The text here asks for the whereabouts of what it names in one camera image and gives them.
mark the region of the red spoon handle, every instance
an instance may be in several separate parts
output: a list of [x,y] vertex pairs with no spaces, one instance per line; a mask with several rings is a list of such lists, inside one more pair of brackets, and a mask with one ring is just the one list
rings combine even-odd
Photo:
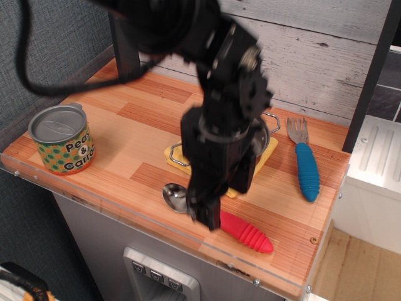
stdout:
[[262,253],[273,252],[270,239],[252,224],[225,211],[220,212],[220,218],[221,228],[236,237],[241,243]]

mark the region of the tin can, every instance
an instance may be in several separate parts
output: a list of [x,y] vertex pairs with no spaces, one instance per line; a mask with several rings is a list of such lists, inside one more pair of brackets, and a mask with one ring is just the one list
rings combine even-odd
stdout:
[[67,175],[82,171],[95,156],[86,114],[78,103],[41,111],[30,121],[28,132],[44,166],[52,173]]

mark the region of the metal pot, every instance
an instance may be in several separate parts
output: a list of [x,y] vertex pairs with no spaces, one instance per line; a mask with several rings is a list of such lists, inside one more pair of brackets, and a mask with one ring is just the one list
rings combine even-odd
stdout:
[[[277,116],[267,112],[263,112],[262,115],[267,115],[269,117],[275,118],[277,121],[277,127],[274,130],[269,131],[268,126],[266,125],[266,123],[264,123],[261,117],[258,119],[254,119],[253,122],[255,122],[256,125],[260,124],[262,126],[262,130],[255,133],[255,136],[253,137],[253,140],[251,142],[256,153],[256,163],[259,163],[263,152],[268,148],[270,142],[270,135],[281,128],[280,119]],[[174,149],[181,145],[182,143],[177,143],[171,147],[170,160],[184,167],[190,166],[190,163],[183,163],[177,159],[174,159]]]

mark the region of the metal spoon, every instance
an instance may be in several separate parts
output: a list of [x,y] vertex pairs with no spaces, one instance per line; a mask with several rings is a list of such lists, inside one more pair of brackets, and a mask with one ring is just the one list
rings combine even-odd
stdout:
[[[178,213],[187,213],[187,189],[181,185],[170,183],[163,187],[164,201]],[[255,226],[243,219],[221,210],[221,228],[236,237],[241,243],[262,253],[273,252],[269,238]]]
[[163,198],[165,202],[178,213],[188,213],[187,189],[181,185],[170,183],[163,187]]

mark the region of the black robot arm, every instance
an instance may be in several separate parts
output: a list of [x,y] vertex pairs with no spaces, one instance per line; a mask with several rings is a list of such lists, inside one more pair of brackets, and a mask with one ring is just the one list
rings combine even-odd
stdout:
[[150,56],[177,53],[194,62],[204,102],[181,120],[183,153],[191,163],[187,205],[193,219],[220,227],[220,197],[246,193],[272,94],[261,74],[257,39],[220,12],[216,0],[92,0],[121,20],[135,46]]

